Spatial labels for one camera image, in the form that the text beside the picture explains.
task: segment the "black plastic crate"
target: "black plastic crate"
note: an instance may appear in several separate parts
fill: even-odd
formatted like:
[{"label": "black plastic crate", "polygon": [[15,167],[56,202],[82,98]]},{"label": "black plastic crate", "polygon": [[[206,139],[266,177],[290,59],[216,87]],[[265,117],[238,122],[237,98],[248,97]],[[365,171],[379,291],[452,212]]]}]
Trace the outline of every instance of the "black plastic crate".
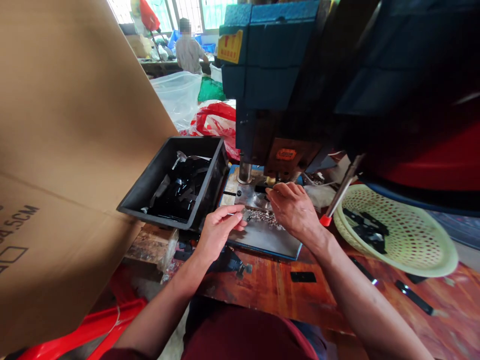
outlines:
[{"label": "black plastic crate", "polygon": [[[173,219],[145,214],[141,208],[147,207],[168,170],[177,160],[177,151],[187,156],[211,158],[200,192],[186,223]],[[228,170],[228,157],[224,139],[214,136],[173,136],[170,137],[153,160],[140,175],[130,191],[116,208],[119,212],[132,215],[145,223],[161,227],[174,227],[183,230],[198,230],[203,218],[214,210],[222,179]]]}]

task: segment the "finger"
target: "finger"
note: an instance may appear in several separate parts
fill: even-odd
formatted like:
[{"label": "finger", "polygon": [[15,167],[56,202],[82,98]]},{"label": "finger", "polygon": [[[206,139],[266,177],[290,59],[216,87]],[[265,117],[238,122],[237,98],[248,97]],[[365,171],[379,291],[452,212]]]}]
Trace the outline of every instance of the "finger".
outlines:
[{"label": "finger", "polygon": [[286,185],[290,188],[290,190],[292,191],[292,193],[294,193],[295,195],[302,195],[302,193],[300,192],[299,188],[297,187],[296,184],[294,184],[293,182],[287,182]]},{"label": "finger", "polygon": [[221,222],[220,225],[223,228],[225,228],[228,232],[233,230],[234,227],[236,227],[239,222],[242,220],[243,215],[240,212],[237,212],[230,216],[227,220],[224,220]]},{"label": "finger", "polygon": [[272,190],[271,188],[268,188],[268,187],[265,189],[265,191],[266,191],[266,197],[268,200],[270,200],[272,207],[275,204],[278,208],[282,203],[282,201],[285,200],[285,198],[278,191]]},{"label": "finger", "polygon": [[271,209],[273,210],[273,213],[275,214],[275,216],[280,215],[280,208],[277,206],[277,204],[274,203],[273,201],[270,201],[270,203],[271,203]]},{"label": "finger", "polygon": [[280,194],[282,194],[287,199],[293,199],[294,198],[295,193],[284,182],[279,182],[278,184],[276,184],[273,187],[273,190],[278,191]]},{"label": "finger", "polygon": [[307,192],[305,191],[305,189],[304,189],[304,187],[303,187],[302,185],[298,185],[298,184],[297,184],[296,186],[300,189],[300,192],[301,192],[302,194],[305,194],[305,195],[307,194]]},{"label": "finger", "polygon": [[238,213],[244,209],[245,205],[224,205],[220,206],[217,210],[212,212],[213,218],[219,222],[222,218],[228,214]]},{"label": "finger", "polygon": [[[232,215],[227,215],[225,217],[222,217],[222,219],[219,221],[219,223],[223,223],[224,221],[226,221],[227,219],[229,219]],[[246,227],[249,223],[246,222],[245,220],[242,220],[238,223],[238,226],[241,226],[241,227]]]}]

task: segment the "red plastic stool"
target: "red plastic stool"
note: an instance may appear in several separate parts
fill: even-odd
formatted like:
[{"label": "red plastic stool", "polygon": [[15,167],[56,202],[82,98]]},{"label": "red plastic stool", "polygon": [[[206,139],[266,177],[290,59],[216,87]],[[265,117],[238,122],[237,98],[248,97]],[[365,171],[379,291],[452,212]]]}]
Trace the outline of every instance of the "red plastic stool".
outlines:
[{"label": "red plastic stool", "polygon": [[127,268],[120,265],[112,275],[109,286],[115,295],[117,306],[95,312],[85,317],[74,332],[56,340],[27,349],[20,360],[54,360],[102,335],[105,339],[98,345],[88,360],[97,360],[110,349],[127,326],[148,304],[144,297],[137,297],[130,285]]}]

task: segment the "red flag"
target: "red flag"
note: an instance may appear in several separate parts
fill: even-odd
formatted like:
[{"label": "red flag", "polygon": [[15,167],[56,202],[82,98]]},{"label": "red flag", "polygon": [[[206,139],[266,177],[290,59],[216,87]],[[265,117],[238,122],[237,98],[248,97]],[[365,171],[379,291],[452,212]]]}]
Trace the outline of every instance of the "red flag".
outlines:
[{"label": "red flag", "polygon": [[141,22],[147,30],[151,32],[157,30],[160,27],[159,18],[155,15],[154,11],[150,8],[147,0],[140,0],[140,14]]}]

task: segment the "hand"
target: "hand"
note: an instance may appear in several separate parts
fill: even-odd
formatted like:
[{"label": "hand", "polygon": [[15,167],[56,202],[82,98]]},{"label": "hand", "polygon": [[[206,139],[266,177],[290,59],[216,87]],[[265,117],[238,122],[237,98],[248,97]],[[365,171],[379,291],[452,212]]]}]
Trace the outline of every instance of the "hand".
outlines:
[{"label": "hand", "polygon": [[266,194],[278,223],[310,250],[319,240],[333,238],[320,224],[314,205],[302,186],[280,182],[273,189],[267,188]]},{"label": "hand", "polygon": [[243,231],[247,222],[242,220],[244,205],[220,206],[206,216],[200,240],[194,254],[201,255],[202,259],[213,263],[227,242],[230,232],[235,229]]}]

